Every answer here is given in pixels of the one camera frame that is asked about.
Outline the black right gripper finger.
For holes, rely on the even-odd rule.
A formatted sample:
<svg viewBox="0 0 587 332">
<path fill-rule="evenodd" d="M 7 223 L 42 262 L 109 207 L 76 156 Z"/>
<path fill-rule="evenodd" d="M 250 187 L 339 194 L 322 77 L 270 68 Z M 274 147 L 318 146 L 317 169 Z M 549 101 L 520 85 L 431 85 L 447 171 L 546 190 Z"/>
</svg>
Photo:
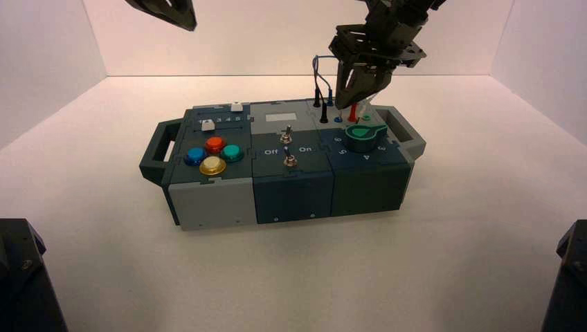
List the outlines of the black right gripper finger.
<svg viewBox="0 0 587 332">
<path fill-rule="evenodd" d="M 379 68 L 371 71 L 367 68 L 354 68 L 348 80 L 348 104 L 356 104 L 375 93 L 385 89 L 391 81 L 391 70 Z"/>
<path fill-rule="evenodd" d="M 346 108 L 353 103 L 353 64 L 338 64 L 336 78 L 336 107 Z"/>
</svg>

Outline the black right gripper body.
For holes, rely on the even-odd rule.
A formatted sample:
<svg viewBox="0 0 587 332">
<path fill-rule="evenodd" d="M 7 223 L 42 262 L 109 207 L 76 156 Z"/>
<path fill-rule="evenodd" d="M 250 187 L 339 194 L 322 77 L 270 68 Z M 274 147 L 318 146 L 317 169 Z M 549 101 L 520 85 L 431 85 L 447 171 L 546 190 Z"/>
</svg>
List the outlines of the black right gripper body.
<svg viewBox="0 0 587 332">
<path fill-rule="evenodd" d="M 415 43 L 426 23 L 426 6 L 369 6 L 362 24 L 336 27 L 329 50 L 341 63 L 412 68 L 426 57 Z"/>
</svg>

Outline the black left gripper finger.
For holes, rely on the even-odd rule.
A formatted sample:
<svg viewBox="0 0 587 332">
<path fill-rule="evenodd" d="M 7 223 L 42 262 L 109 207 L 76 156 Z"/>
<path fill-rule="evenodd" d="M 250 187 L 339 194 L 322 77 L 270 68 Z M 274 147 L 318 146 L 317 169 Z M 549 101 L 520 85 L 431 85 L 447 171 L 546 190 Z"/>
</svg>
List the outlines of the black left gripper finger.
<svg viewBox="0 0 587 332">
<path fill-rule="evenodd" d="M 181 23 L 184 28 L 196 28 L 197 19 L 192 0 L 181 0 L 183 6 L 183 14 Z"/>
<path fill-rule="evenodd" d="M 181 0 L 125 0 L 131 7 L 173 26 L 187 31 L 195 28 L 184 28 L 181 23 L 183 6 Z"/>
</svg>

